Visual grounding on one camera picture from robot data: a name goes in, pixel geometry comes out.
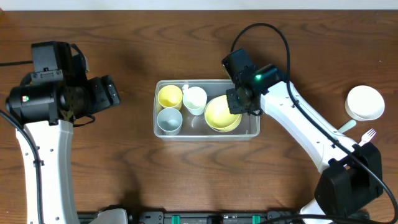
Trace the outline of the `yellow plastic bowl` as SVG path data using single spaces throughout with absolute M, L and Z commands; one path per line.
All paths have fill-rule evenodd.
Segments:
M 207 125 L 219 132 L 230 132 L 236 129 L 242 114 L 231 114 L 226 95 L 213 98 L 205 108 L 205 121 Z

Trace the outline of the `white plastic cup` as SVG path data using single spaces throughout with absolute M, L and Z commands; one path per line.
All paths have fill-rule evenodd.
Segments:
M 185 89 L 183 91 L 183 104 L 192 115 L 203 114 L 207 104 L 206 91 L 197 86 Z

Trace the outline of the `yellow plastic cup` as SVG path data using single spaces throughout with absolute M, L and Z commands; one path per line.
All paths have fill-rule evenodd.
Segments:
M 183 92 L 178 86 L 164 86 L 160 89 L 157 96 L 157 101 L 163 108 L 175 108 L 180 110 L 182 107 Z

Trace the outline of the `grey plastic cup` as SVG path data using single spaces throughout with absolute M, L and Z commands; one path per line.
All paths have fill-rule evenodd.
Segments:
M 175 108 L 165 108 L 157 115 L 157 125 L 166 135 L 177 135 L 183 123 L 183 117 Z

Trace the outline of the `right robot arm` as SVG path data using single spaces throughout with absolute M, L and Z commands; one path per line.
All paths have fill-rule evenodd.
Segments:
M 304 148 L 321 177 L 314 199 L 297 214 L 304 223 L 353 223 L 353 214 L 386 192 L 381 153 L 358 144 L 317 113 L 273 64 L 259 68 L 239 49 L 221 62 L 235 87 L 227 90 L 232 114 L 265 113 Z

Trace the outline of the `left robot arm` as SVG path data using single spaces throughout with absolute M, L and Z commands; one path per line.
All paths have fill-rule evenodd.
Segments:
M 111 76 L 89 79 L 86 57 L 75 44 L 32 44 L 34 71 L 11 89 L 6 111 L 24 162 L 28 223 L 80 223 L 71 152 L 76 121 L 121 102 Z

